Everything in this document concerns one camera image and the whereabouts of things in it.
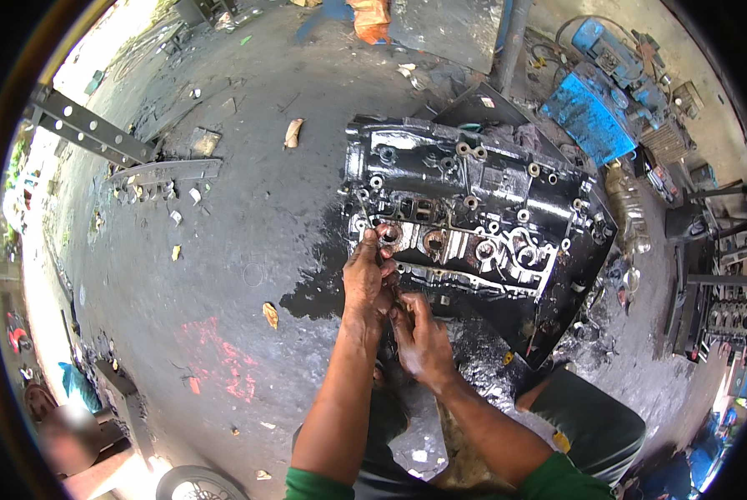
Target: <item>leg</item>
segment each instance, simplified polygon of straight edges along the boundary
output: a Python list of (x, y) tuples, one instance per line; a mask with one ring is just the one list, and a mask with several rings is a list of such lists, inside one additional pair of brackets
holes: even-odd
[[(353, 485), (355, 498), (456, 498), (428, 482), (413, 477), (393, 460), (393, 451), (388, 444), (407, 429), (407, 424), (407, 415), (399, 400), (387, 390), (373, 389), (366, 453), (362, 458), (357, 482)], [(293, 446), (300, 431), (301, 427), (293, 435)]]
[(554, 425), (570, 442), (571, 462), (609, 485), (627, 472), (646, 437), (638, 414), (568, 370), (549, 375), (516, 408)]

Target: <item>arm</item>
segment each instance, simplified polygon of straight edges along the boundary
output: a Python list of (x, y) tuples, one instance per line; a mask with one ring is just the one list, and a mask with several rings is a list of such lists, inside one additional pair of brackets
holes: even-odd
[(404, 311), (390, 311), (401, 365), (449, 409), (490, 470), (519, 487), (553, 451), (468, 385), (454, 366), (446, 324), (433, 318), (426, 296), (402, 294), (401, 300), (415, 314), (413, 327)]
[(326, 379), (307, 414), (291, 466), (351, 485), (368, 434), (368, 408), (381, 323), (393, 302), (392, 260), (376, 264), (377, 241), (367, 230), (343, 267), (346, 305)]

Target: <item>oil stain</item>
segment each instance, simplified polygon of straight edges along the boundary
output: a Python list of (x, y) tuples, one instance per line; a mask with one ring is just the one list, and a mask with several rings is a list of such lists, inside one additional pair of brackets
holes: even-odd
[(301, 282), (279, 301), (296, 318), (338, 318), (346, 300), (343, 265), (348, 259), (348, 225), (336, 205), (326, 208), (322, 220), (324, 238), (311, 249), (319, 269), (299, 270)]

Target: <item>orange bag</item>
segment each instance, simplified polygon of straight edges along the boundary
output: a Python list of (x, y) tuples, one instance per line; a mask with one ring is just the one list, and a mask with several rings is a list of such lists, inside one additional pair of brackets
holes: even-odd
[(374, 45), (384, 38), (390, 43), (388, 0), (346, 0), (346, 3), (354, 9), (354, 31), (361, 40)]

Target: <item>hand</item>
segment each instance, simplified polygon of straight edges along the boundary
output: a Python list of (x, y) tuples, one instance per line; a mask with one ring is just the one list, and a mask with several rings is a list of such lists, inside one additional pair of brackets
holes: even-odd
[(415, 313), (415, 327), (403, 310), (390, 310), (399, 360), (407, 373), (429, 387), (435, 394), (459, 375), (446, 334), (446, 324), (436, 320), (429, 308), (426, 295), (404, 293), (400, 297)]
[[(366, 229), (354, 253), (343, 266), (343, 286), (346, 289), (346, 313), (368, 317), (373, 314), (379, 321), (387, 315), (393, 305), (392, 285), (398, 281), (396, 262), (386, 250), (379, 250), (379, 237), (388, 230), (381, 224), (376, 230)], [(380, 251), (386, 260), (381, 266), (376, 263)]]

